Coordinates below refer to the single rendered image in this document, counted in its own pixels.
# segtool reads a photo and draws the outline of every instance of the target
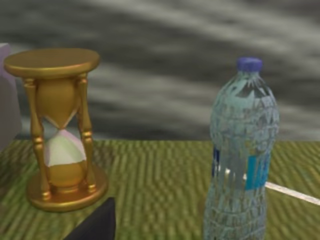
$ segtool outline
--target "blue bottle cap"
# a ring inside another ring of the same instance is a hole
[[[262,69],[262,60],[256,57],[239,57],[237,60],[237,69],[240,72],[260,72]]]

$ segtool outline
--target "blue label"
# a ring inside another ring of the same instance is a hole
[[[269,172],[269,163],[270,163],[270,153],[265,155],[264,160],[260,161],[257,170],[257,157],[249,156],[248,158],[248,168],[246,173],[246,183],[245,190],[253,190],[263,187],[268,179]]]
[[[215,168],[216,166],[219,167],[219,160],[220,160],[220,151],[216,149],[216,147],[213,147],[213,152],[212,152],[212,177],[215,176]]]

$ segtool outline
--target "plastic bottle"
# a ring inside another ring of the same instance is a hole
[[[263,240],[265,184],[279,130],[275,97],[260,77],[262,61],[241,57],[238,73],[218,93],[210,119],[212,179],[204,240]]]

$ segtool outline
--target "hourglass base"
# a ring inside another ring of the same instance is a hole
[[[33,206],[48,212],[68,212],[87,207],[99,200],[108,190],[105,172],[93,165],[96,180],[96,191],[89,192],[87,185],[82,184],[74,191],[52,189],[51,198],[43,200],[40,191],[40,173],[32,176],[27,184],[26,195]]]

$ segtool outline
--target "golden hourglass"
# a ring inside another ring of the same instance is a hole
[[[33,150],[39,167],[27,184],[30,202],[45,211],[86,207],[107,191],[105,172],[92,164],[87,75],[100,56],[81,48],[44,48],[7,57],[4,68],[21,77],[29,102]],[[76,115],[81,140],[65,128]],[[42,118],[57,128],[44,143]]]

